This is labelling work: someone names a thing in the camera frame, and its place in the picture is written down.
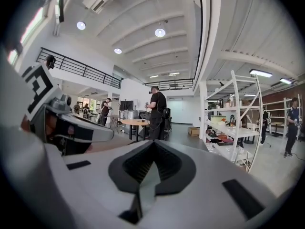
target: railing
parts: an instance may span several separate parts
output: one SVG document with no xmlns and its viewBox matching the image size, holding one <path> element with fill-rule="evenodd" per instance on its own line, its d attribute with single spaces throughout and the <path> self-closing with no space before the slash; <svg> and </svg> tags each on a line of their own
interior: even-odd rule
<svg viewBox="0 0 305 229">
<path fill-rule="evenodd" d="M 193 80 L 194 79 L 181 79 L 181 80 L 170 80 L 170 81 L 161 81 L 161 82 L 150 82 L 150 83 L 144 83 L 144 85 L 148 87 L 157 86 L 160 91 L 182 90 L 182 89 L 192 88 Z"/>
<path fill-rule="evenodd" d="M 43 62 L 45 58 L 52 54 L 56 58 L 56 63 L 54 68 L 58 68 L 60 70 L 68 71 L 82 77 L 89 78 L 91 80 L 101 82 L 106 85 L 113 86 L 115 88 L 121 88 L 121 80 L 106 74 L 102 71 L 99 71 L 95 68 L 92 68 L 84 63 L 81 63 L 77 60 L 59 54 L 57 52 L 51 51 L 46 48 L 41 48 L 41 51 L 37 57 L 36 62 Z"/>
</svg>

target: floor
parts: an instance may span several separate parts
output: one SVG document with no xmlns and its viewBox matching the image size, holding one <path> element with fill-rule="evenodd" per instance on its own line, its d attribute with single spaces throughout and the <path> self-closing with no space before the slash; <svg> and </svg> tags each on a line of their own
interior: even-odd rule
<svg viewBox="0 0 305 229">
<path fill-rule="evenodd" d="M 203 141 L 199 137 L 188 135 L 187 128 L 191 126 L 173 124 L 172 132 L 166 140 L 207 151 Z M 119 132 L 118 136 L 128 138 L 128 134 L 122 132 Z M 256 141 L 257 138 L 254 144 L 244 144 L 244 148 L 253 154 Z M 296 184 L 305 165 L 305 161 L 300 160 L 305 159 L 304 142 L 296 141 L 292 149 L 292 153 L 297 154 L 300 159 L 296 155 L 284 158 L 286 142 L 287 138 L 283 139 L 282 136 L 273 137 L 267 133 L 266 141 L 263 146 L 259 147 L 250 172 L 250 174 L 269 187 L 277 197 Z"/>
</svg>

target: black cable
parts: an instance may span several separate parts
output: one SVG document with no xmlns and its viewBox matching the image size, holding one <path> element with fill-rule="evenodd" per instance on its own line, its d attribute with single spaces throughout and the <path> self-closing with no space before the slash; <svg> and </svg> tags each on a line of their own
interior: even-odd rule
<svg viewBox="0 0 305 229">
<path fill-rule="evenodd" d="M 298 159 L 300 159 L 300 160 L 302 160 L 302 161 L 305 161 L 305 159 L 299 158 L 295 153 L 292 153 L 292 154 L 294 154 Z"/>
</svg>

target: light fixture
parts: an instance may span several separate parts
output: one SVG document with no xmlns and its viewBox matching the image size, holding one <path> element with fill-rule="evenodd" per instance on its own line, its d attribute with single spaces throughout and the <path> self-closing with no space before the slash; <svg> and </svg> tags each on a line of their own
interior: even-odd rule
<svg viewBox="0 0 305 229">
<path fill-rule="evenodd" d="M 157 36 L 157 37 L 163 37 L 165 36 L 165 30 L 159 28 L 159 29 L 156 29 L 156 31 L 154 32 L 154 34 Z"/>
<path fill-rule="evenodd" d="M 116 48 L 116 49 L 114 49 L 114 52 L 117 53 L 117 54 L 121 54 L 122 50 L 120 48 Z"/>
<path fill-rule="evenodd" d="M 257 70 L 250 70 L 250 74 L 257 74 L 257 75 L 260 75 L 260 76 L 264 76 L 264 77 L 271 77 L 272 74 L 271 73 L 268 73 L 268 72 L 265 72 L 265 71 L 257 71 Z"/>
<path fill-rule="evenodd" d="M 285 79 L 285 78 L 281 78 L 280 81 L 281 81 L 281 82 L 284 82 L 284 83 L 286 83 L 286 84 L 291 84 L 291 83 L 292 83 L 291 81 L 289 81 L 289 80 L 287 80 L 287 79 Z"/>
<path fill-rule="evenodd" d="M 82 22 L 82 21 L 78 22 L 77 23 L 77 28 L 80 29 L 80 30 L 84 30 L 86 28 L 85 22 Z"/>
</svg>

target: ceiling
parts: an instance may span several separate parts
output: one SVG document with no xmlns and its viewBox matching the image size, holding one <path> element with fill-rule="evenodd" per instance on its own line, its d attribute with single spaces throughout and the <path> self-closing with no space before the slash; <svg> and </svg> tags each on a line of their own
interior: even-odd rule
<svg viewBox="0 0 305 229">
<path fill-rule="evenodd" d="M 222 51 L 246 54 L 264 59 L 276 65 L 218 59 L 208 79 L 230 80 L 231 70 L 236 75 L 251 76 L 256 69 L 272 73 L 270 78 L 259 76 L 262 91 L 272 91 L 271 85 L 281 78 L 290 79 L 280 68 L 299 76 L 305 73 L 304 42 L 288 12 L 278 0 L 237 0 L 229 32 Z M 245 93 L 254 93 L 255 88 L 247 88 Z"/>
<path fill-rule="evenodd" d="M 99 14 L 82 2 L 71 0 L 61 33 L 98 40 L 124 62 L 118 67 L 127 71 L 125 66 L 131 66 L 146 82 L 172 80 L 168 73 L 175 72 L 180 73 L 176 79 L 194 77 L 201 32 L 201 10 L 194 0 L 114 0 Z M 77 29 L 79 21 L 85 30 Z M 158 28 L 166 31 L 164 37 L 155 36 Z M 122 54 L 115 54 L 115 48 Z"/>
<path fill-rule="evenodd" d="M 91 99 L 103 100 L 108 97 L 108 92 L 100 89 L 95 89 L 92 87 L 87 87 L 82 84 L 73 83 L 69 81 L 63 81 L 54 78 L 55 82 L 61 85 L 61 89 L 65 94 L 76 95 L 78 97 L 86 97 Z"/>
</svg>

